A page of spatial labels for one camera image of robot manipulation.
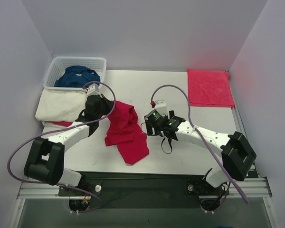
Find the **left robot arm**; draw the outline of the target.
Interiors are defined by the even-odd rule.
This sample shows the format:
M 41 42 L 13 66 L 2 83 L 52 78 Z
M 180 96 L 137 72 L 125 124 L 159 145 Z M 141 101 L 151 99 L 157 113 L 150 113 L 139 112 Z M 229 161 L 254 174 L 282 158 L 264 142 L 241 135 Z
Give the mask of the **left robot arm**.
M 82 174 L 64 167 L 65 152 L 91 136 L 99 126 L 99 119 L 109 115 L 113 108 L 114 102 L 104 95 L 90 95 L 85 109 L 70 125 L 70 130 L 48 138 L 40 136 L 33 141 L 24 166 L 24 175 L 49 185 L 69 186 L 77 196 L 84 194 L 87 184 L 82 180 Z

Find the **crimson red t-shirt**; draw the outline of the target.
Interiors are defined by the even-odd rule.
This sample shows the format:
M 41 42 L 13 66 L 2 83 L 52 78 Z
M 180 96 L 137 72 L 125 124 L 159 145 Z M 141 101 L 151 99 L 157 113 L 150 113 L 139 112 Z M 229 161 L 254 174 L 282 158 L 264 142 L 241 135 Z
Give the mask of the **crimson red t-shirt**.
M 126 164 L 134 165 L 149 155 L 147 135 L 138 125 L 134 106 L 117 101 L 108 119 L 110 126 L 104 142 L 106 146 L 116 145 Z

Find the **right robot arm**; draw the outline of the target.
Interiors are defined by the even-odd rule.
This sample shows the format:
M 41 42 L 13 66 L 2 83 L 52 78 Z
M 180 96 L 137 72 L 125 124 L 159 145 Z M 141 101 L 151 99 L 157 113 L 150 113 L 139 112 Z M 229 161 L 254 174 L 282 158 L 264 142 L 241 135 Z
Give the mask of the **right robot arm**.
M 144 119 L 148 135 L 210 148 L 215 158 L 222 159 L 218 167 L 211 168 L 201 182 L 201 189 L 206 194 L 212 194 L 224 182 L 244 181 L 257 157 L 247 138 L 240 132 L 226 134 L 192 126 L 188 120 L 178 116 L 169 118 L 157 110 L 152 110 Z

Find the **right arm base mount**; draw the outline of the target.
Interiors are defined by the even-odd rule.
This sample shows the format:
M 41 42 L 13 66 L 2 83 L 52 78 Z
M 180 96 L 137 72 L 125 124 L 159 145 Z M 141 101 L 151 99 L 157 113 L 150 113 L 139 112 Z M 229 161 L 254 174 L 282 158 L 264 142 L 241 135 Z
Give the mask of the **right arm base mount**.
M 228 183 L 224 182 L 218 187 L 214 188 L 204 180 L 189 180 L 186 182 L 187 194 L 199 197 L 220 197 L 227 189 Z

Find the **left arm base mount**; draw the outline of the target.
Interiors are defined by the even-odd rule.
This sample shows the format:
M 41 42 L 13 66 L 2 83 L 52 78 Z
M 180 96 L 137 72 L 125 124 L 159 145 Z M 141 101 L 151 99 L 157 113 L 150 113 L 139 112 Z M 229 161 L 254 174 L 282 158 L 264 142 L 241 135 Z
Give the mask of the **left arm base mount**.
M 86 192 L 92 193 L 98 197 L 101 196 L 102 181 L 93 178 L 90 173 L 82 173 L 79 185 L 72 188 L 64 186 L 59 187 L 58 195 L 62 197 L 90 196 Z

